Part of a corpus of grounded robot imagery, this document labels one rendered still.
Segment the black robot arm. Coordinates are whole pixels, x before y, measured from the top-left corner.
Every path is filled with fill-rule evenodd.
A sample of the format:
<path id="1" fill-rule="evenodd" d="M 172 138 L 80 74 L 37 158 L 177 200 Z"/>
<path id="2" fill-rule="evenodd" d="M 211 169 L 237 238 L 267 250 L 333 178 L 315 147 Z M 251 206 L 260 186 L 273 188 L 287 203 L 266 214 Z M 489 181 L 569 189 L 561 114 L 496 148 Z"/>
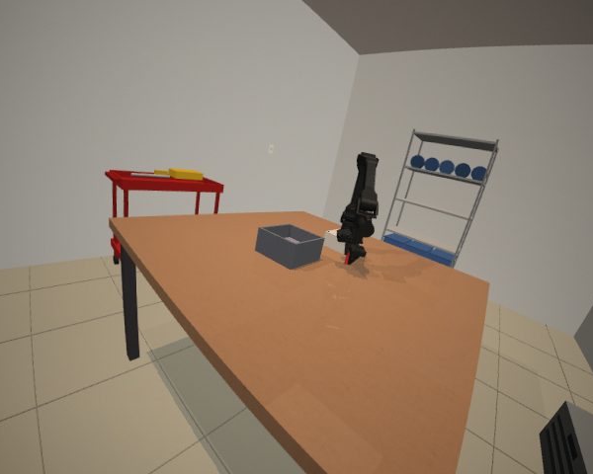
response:
<path id="1" fill-rule="evenodd" d="M 358 228 L 362 237 L 367 238 L 374 234 L 375 227 L 372 224 L 372 218 L 377 218 L 379 214 L 378 195 L 375 191 L 375 174 L 379 160 L 375 154 L 362 152 L 358 155 L 359 173 L 352 193 L 352 200 L 341 216 L 340 221 L 343 224 L 341 229 L 337 230 L 338 242 L 350 241 L 350 243 L 354 243 L 355 231 L 351 232 L 351 225 Z"/>

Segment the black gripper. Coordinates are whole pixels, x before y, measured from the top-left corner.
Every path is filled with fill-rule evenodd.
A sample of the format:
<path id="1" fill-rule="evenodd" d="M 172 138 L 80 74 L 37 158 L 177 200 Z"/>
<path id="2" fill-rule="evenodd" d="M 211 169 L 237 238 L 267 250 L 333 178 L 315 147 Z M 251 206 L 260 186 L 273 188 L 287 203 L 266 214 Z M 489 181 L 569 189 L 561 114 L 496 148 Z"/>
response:
<path id="1" fill-rule="evenodd" d="M 365 258 L 366 254 L 367 254 L 364 247 L 359 246 L 359 244 L 363 244 L 363 241 L 362 241 L 363 237 L 360 236 L 358 228 L 355 227 L 354 225 L 351 225 L 350 227 L 351 227 L 352 233 L 355 231 L 355 239 L 354 239 L 353 244 L 350 243 L 350 241 L 345 242 L 345 255 L 347 256 L 348 252 L 350 254 L 348 265 L 352 265 L 360 257 Z"/>

